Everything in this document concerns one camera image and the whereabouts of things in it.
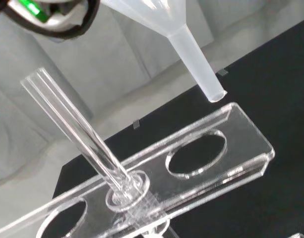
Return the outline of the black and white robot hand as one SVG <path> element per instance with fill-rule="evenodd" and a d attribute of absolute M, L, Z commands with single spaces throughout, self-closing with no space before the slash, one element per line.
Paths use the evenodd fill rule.
<path fill-rule="evenodd" d="M 99 11 L 99 0 L 0 0 L 0 15 L 23 29 L 61 41 L 84 35 Z"/>

